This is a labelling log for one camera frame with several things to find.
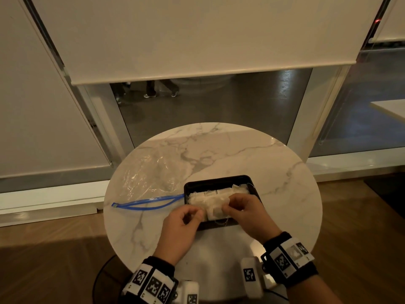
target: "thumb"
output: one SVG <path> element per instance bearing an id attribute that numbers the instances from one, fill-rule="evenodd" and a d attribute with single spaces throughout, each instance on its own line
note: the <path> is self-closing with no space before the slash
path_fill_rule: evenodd
<path id="1" fill-rule="evenodd" d="M 232 218 L 234 218 L 236 221 L 239 222 L 239 220 L 241 219 L 241 211 L 236 210 L 235 208 L 232 208 L 230 205 L 228 205 L 227 203 L 222 205 L 222 211 L 224 212 L 224 214 L 231 216 Z"/>
<path id="2" fill-rule="evenodd" d="M 200 223 L 204 220 L 204 216 L 204 210 L 198 210 L 191 221 L 187 224 L 187 226 L 190 226 L 190 228 L 197 230 Z"/>

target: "hand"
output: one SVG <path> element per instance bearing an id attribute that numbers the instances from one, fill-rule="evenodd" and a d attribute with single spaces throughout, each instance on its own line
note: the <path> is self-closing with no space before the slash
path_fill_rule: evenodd
<path id="1" fill-rule="evenodd" d="M 236 193 L 229 199 L 229 205 L 223 204 L 222 211 L 234 218 L 249 236 L 264 244 L 281 234 L 281 229 L 255 195 Z"/>
<path id="2" fill-rule="evenodd" d="M 190 250 L 204 210 L 192 205 L 174 209 L 163 221 L 162 233 L 154 256 L 175 266 Z"/>

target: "wristband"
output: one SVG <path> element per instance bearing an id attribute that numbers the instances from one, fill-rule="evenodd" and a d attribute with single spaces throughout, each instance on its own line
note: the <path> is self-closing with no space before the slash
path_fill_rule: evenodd
<path id="1" fill-rule="evenodd" d="M 287 232 L 268 240 L 264 245 L 266 253 L 261 256 L 263 270 L 269 273 L 276 283 L 286 288 L 317 275 L 314 257 L 297 238 Z"/>
<path id="2" fill-rule="evenodd" d="M 135 271 L 123 294 L 138 296 L 148 304 L 168 304 L 173 299 L 179 281 L 144 263 Z"/>

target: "round table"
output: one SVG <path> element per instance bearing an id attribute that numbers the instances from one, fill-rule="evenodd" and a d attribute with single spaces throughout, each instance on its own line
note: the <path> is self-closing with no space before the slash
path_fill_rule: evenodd
<path id="1" fill-rule="evenodd" d="M 320 231 L 322 204 L 305 163 L 283 143 L 255 129 L 195 123 L 150 138 L 115 171 L 105 194 L 104 224 L 118 257 L 135 271 L 153 254 L 163 219 L 184 200 L 143 212 L 113 208 L 113 202 L 182 194 L 189 181 L 234 175 L 250 176 L 276 224 L 312 250 Z M 203 301 L 242 297 L 246 293 L 240 261 L 260 257 L 264 251 L 239 225 L 199 231 L 176 266 L 175 277 L 197 281 Z"/>

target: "black tray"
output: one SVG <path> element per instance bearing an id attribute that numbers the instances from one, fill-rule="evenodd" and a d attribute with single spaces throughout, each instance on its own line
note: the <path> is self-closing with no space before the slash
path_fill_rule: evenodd
<path id="1" fill-rule="evenodd" d="M 256 195 L 257 198 L 261 201 L 259 194 L 257 193 L 252 179 L 246 175 L 216 178 L 216 179 L 207 179 L 200 181 L 188 182 L 184 185 L 184 203 L 188 203 L 188 196 L 194 192 L 205 192 L 205 191 L 215 191 L 225 188 L 231 188 L 233 184 L 240 186 L 241 184 L 247 184 L 247 190 L 250 194 Z M 215 221 L 206 221 L 201 222 L 197 230 L 205 230 L 211 228 L 225 227 L 238 225 L 232 218 L 223 218 Z"/>

